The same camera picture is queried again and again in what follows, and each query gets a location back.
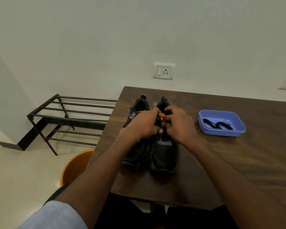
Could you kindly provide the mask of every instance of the black baseboard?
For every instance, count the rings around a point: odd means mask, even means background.
[[[47,124],[48,123],[46,119],[41,118],[41,120],[39,120],[38,123],[36,124],[36,127],[38,128],[38,130],[42,131]],[[0,141],[0,145],[4,148],[24,151],[34,141],[34,139],[37,136],[38,132],[34,128],[31,128],[31,130],[17,144]]]
[[[41,132],[47,124],[60,124],[61,119],[53,119],[53,118],[44,118],[42,117],[41,120],[38,121],[36,127]],[[97,123],[84,123],[84,122],[72,122],[74,127],[79,128],[91,128],[91,129],[98,129],[104,130],[106,125],[100,125]],[[63,125],[71,126],[70,121],[64,121]],[[9,149],[16,149],[24,151],[26,148],[34,141],[34,139],[38,136],[38,132],[32,128],[17,144],[7,143],[0,141],[0,145],[5,148]]]

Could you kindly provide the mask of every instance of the sleeve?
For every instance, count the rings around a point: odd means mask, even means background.
[[[17,229],[87,229],[80,215],[69,204],[49,201]]]

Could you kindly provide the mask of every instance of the black sneaker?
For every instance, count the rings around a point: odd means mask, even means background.
[[[128,119],[123,126],[123,128],[127,127],[129,123],[135,118],[139,111],[149,111],[149,105],[146,100],[146,96],[142,95],[141,98],[137,99],[134,105],[130,108],[130,112],[128,115]],[[126,155],[122,165],[130,166],[133,169],[137,169],[141,166],[141,164],[149,159],[148,152],[149,139],[142,138],[130,149],[128,154]]]
[[[172,111],[164,109],[170,104],[166,97],[162,97],[157,107],[165,115],[172,114]],[[179,144],[175,142],[163,128],[163,133],[150,146],[150,167],[153,171],[174,172],[180,158]]]

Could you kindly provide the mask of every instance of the person's right hand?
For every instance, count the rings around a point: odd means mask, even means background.
[[[164,126],[167,134],[176,142],[187,147],[193,140],[201,141],[196,132],[193,118],[185,113],[185,111],[176,106],[168,106],[165,111],[171,110],[172,115],[163,118]]]

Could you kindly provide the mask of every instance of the person's left hand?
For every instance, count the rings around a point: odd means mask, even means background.
[[[150,111],[143,111],[136,115],[129,125],[122,130],[125,130],[132,136],[135,136],[138,140],[141,138],[147,138],[157,133],[162,133],[163,130],[158,126],[155,126],[157,115],[162,116],[159,108],[154,108]]]

